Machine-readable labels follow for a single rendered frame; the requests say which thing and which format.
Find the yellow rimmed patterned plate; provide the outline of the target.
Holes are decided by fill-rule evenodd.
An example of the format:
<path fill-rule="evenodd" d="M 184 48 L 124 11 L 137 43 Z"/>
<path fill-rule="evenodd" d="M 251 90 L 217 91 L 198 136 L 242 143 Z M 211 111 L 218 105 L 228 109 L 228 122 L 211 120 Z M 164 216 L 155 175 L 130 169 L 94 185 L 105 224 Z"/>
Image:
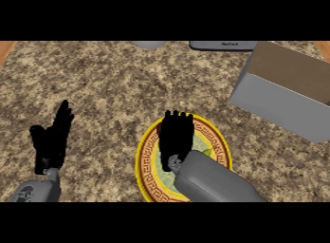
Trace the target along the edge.
<path fill-rule="evenodd" d="M 162 118 L 147 128 L 140 139 L 134 158 L 137 185 L 149 202 L 189 202 L 174 186 L 175 174 L 162 170 L 156 127 Z M 215 125 L 199 115 L 193 116 L 193 149 L 205 153 L 223 166 L 233 169 L 230 146 Z"/>

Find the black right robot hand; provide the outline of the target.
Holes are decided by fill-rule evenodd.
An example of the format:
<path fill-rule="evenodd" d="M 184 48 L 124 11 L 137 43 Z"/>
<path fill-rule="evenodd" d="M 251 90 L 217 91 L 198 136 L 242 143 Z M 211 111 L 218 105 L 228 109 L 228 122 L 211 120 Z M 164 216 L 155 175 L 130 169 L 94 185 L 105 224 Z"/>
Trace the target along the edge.
<path fill-rule="evenodd" d="M 172 155 L 184 160 L 193 146 L 195 123 L 193 115 L 167 111 L 158 128 L 162 170 L 171 171 L 168 160 Z"/>

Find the grey cardboard box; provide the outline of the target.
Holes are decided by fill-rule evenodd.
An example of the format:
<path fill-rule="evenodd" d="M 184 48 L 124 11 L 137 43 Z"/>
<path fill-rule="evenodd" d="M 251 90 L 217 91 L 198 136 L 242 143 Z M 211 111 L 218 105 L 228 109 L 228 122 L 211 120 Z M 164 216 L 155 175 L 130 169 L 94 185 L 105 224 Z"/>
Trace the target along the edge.
<path fill-rule="evenodd" d="M 230 103 L 305 140 L 330 140 L 330 63 L 259 42 L 239 74 Z"/>

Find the grey round container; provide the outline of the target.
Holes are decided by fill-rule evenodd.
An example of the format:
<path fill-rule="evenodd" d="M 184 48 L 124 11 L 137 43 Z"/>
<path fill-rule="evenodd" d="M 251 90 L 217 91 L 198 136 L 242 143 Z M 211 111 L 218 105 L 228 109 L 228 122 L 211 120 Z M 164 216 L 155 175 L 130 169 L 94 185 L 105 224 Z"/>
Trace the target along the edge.
<path fill-rule="evenodd" d="M 162 47 L 167 44 L 167 42 L 165 41 L 133 41 L 131 44 L 143 49 L 156 49 Z"/>

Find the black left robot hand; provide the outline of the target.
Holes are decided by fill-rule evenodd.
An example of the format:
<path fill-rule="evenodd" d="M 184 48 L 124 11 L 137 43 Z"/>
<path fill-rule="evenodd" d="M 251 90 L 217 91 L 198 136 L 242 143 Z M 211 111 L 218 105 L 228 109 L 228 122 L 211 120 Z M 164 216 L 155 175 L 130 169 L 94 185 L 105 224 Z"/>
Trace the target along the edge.
<path fill-rule="evenodd" d="M 40 125 L 32 125 L 29 128 L 34 148 L 37 150 L 37 175 L 43 175 L 47 169 L 60 169 L 63 166 L 72 119 L 74 114 L 69 108 L 69 101 L 63 100 L 53 124 L 47 128 L 43 128 Z"/>

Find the grey flat appliance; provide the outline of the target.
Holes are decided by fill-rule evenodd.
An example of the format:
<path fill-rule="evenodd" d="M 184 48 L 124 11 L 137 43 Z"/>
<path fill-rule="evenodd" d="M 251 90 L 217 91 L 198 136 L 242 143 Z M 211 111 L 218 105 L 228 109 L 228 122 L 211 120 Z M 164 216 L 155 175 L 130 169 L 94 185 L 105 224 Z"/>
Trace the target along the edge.
<path fill-rule="evenodd" d="M 189 45 L 196 50 L 215 51 L 252 51 L 257 47 L 257 41 L 190 41 Z"/>

